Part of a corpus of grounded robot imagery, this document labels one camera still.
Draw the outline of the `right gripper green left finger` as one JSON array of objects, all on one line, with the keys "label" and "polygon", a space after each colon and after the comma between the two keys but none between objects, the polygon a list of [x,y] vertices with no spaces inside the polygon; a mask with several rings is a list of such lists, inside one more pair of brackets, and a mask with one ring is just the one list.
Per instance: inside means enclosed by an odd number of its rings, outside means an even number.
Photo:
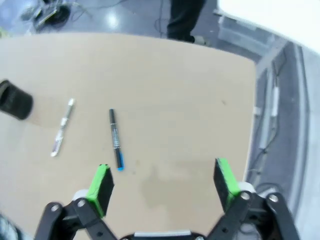
[{"label": "right gripper green left finger", "polygon": [[63,206],[48,203],[40,218],[36,240],[72,240],[77,231],[86,230],[91,240],[116,240],[103,218],[106,216],[114,188],[111,168],[101,164],[93,177],[87,194]]}]

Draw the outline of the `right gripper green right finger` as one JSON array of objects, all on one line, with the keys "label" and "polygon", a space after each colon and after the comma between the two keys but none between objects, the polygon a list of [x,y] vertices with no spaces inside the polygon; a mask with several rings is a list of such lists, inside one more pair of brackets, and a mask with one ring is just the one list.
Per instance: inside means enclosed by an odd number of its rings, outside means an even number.
[{"label": "right gripper green right finger", "polygon": [[241,189],[225,158],[215,159],[213,181],[224,215],[207,235],[208,240],[232,240],[242,225],[253,226],[261,240],[300,239],[281,193],[261,197]]}]

